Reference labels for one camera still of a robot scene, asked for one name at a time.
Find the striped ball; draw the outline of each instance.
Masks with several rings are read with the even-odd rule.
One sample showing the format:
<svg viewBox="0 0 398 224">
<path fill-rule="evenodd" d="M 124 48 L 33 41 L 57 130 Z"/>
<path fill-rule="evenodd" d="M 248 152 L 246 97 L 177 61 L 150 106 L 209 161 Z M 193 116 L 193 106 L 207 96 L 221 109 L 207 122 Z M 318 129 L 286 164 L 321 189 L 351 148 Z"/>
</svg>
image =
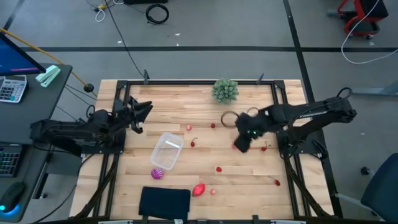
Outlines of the striped ball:
<svg viewBox="0 0 398 224">
<path fill-rule="evenodd" d="M 152 170 L 152 172 L 150 172 L 150 174 L 151 174 L 151 176 L 154 178 L 154 179 L 161 179 L 162 177 L 163 177 L 163 171 L 162 171 L 162 169 L 160 169 L 160 168 L 155 168 L 155 169 L 153 169 Z"/>
</svg>

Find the desk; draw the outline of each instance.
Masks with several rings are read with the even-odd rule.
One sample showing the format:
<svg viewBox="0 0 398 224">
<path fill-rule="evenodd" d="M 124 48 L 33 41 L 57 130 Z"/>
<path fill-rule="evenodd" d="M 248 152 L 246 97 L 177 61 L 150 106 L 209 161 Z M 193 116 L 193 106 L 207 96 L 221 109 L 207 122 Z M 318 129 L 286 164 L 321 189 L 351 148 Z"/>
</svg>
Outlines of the desk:
<svg viewBox="0 0 398 224">
<path fill-rule="evenodd" d="M 53 64 L 42 63 L 41 65 L 48 68 Z M 2 127 L 0 128 L 0 142 L 24 144 L 27 147 L 17 176 L 0 180 L 0 196 L 14 182 L 23 181 L 26 184 L 25 192 L 19 201 L 18 211 L 12 215 L 0 212 L 0 222 L 19 222 L 22 219 L 45 165 L 48 153 L 38 151 L 30 146 L 30 124 L 41 119 L 51 118 L 58 103 L 72 67 L 69 65 L 56 66 L 61 69 L 61 72 L 47 88 L 40 86 L 40 83 L 35 80 L 36 75 L 27 75 L 29 89 L 24 94 L 22 101 L 17 104 L 0 103 Z"/>
<path fill-rule="evenodd" d="M 300 80 L 284 82 L 289 103 L 305 103 Z M 117 80 L 101 82 L 97 110 L 111 111 L 116 83 Z M 250 220 L 252 215 L 259 215 L 260 219 L 293 218 L 284 162 L 279 157 L 275 134 L 267 133 L 262 139 L 253 141 L 251 149 L 242 154 L 231 148 L 237 130 L 226 129 L 220 122 L 221 114 L 227 110 L 240 113 L 253 106 L 272 105 L 271 89 L 264 85 L 238 85 L 238 100 L 231 105 L 219 105 L 212 99 L 211 88 L 211 85 L 151 84 L 131 87 L 130 94 L 135 99 L 139 102 L 152 100 L 154 108 L 142 134 L 127 130 L 111 219 L 142 218 L 138 215 L 138 207 L 143 186 L 192 190 L 199 183 L 206 184 L 206 192 L 191 199 L 189 219 Z M 211 123 L 216 124 L 215 129 L 210 128 Z M 188 124 L 193 126 L 191 131 L 185 129 Z M 183 137 L 184 148 L 175 167 L 165 171 L 163 179 L 154 180 L 150 171 L 155 166 L 149 158 L 163 132 Z M 190 146 L 193 138 L 198 138 L 195 147 Z M 266 152 L 261 151 L 264 141 L 268 144 Z M 70 216 L 76 215 L 96 190 L 102 158 L 102 155 L 95 155 L 82 167 Z M 300 158 L 308 190 L 328 213 L 333 213 L 321 162 L 310 155 L 300 155 Z M 281 182 L 280 186 L 275 185 L 276 179 Z M 216 190 L 216 195 L 210 195 L 211 189 Z M 300 214 L 303 214 L 298 189 L 296 194 Z"/>
</svg>

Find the white cable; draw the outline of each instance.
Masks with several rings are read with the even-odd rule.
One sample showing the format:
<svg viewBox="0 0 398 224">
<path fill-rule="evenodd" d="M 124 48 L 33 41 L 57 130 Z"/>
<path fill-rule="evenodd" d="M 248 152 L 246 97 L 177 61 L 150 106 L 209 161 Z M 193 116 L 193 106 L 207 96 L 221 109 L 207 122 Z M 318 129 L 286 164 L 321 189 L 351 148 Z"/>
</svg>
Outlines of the white cable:
<svg viewBox="0 0 398 224">
<path fill-rule="evenodd" d="M 118 1 L 118 0 L 113 0 L 113 3 L 114 4 L 124 4 L 124 1 L 122 0 L 122 3 L 116 3 L 116 1 Z"/>
<path fill-rule="evenodd" d="M 341 53 L 343 54 L 344 58 L 345 58 L 349 63 L 353 63 L 353 64 L 355 64 L 355 65 L 363 65 L 363 64 L 366 64 L 366 63 L 374 62 L 374 61 L 377 61 L 377 60 L 380 60 L 380 59 L 389 57 L 389 56 L 395 54 L 396 52 L 398 52 L 398 49 L 397 49 L 397 50 L 395 50 L 395 51 L 393 51 L 393 52 L 391 52 L 391 53 L 389 53 L 389 54 L 387 54 L 387 55 L 385 55 L 385 56 L 382 56 L 382 57 L 379 57 L 379 58 L 375 58 L 375 59 L 372 59 L 372 60 L 368 60 L 368 61 L 365 61 L 365 62 L 353 62 L 353 61 L 351 61 L 350 59 L 348 59 L 347 56 L 344 54 L 343 48 L 344 48 L 344 45 L 346 44 L 348 38 L 350 37 L 351 33 L 355 30 L 355 28 L 356 28 L 362 21 L 364 21 L 364 20 L 368 17 L 368 15 L 370 15 L 370 13 L 372 13 L 373 9 L 376 8 L 376 6 L 377 6 L 377 4 L 379 3 L 379 1 L 380 1 L 380 0 L 377 0 L 377 2 L 374 4 L 373 8 L 368 12 L 368 14 L 367 14 L 363 19 L 361 19 L 361 20 L 351 29 L 351 31 L 350 31 L 349 34 L 347 35 L 346 39 L 344 40 L 343 45 L 341 46 Z"/>
<path fill-rule="evenodd" d="M 100 19 L 100 20 L 98 20 L 98 15 L 100 14 L 100 13 L 103 13 L 104 14 L 104 17 L 102 17 L 102 19 Z M 97 15 L 95 16 L 95 21 L 96 22 L 102 22 L 104 19 L 105 19 L 105 12 L 102 10 L 102 9 L 100 9 L 98 12 L 97 12 Z"/>
</svg>

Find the green plant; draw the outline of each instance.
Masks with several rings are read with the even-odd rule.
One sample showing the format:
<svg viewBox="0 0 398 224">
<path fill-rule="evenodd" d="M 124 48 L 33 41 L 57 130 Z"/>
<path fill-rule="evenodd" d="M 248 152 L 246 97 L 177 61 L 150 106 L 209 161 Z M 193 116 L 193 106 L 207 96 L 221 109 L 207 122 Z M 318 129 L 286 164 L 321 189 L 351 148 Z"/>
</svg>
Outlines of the green plant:
<svg viewBox="0 0 398 224">
<path fill-rule="evenodd" d="M 229 80 L 227 78 L 222 78 L 216 81 L 213 85 L 213 97 L 221 104 L 231 103 L 236 100 L 236 96 L 239 95 L 236 86 L 238 83 L 236 81 Z"/>
</svg>

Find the red chair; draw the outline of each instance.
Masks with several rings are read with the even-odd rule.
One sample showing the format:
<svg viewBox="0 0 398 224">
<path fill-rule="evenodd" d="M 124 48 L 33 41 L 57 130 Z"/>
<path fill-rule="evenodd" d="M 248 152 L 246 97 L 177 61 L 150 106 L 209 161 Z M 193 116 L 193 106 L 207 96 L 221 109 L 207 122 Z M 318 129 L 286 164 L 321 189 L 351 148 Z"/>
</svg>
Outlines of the red chair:
<svg viewBox="0 0 398 224">
<path fill-rule="evenodd" d="M 367 39 L 372 39 L 373 35 L 380 31 L 377 22 L 388 16 L 383 0 L 379 0 L 379 2 L 377 2 L 377 0 L 354 0 L 355 11 L 342 11 L 341 8 L 343 8 L 347 2 L 348 0 L 343 0 L 337 9 L 340 17 L 346 21 L 344 31 L 347 35 L 361 19 L 366 17 L 377 3 L 373 11 L 355 28 L 350 36 L 362 35 Z"/>
</svg>

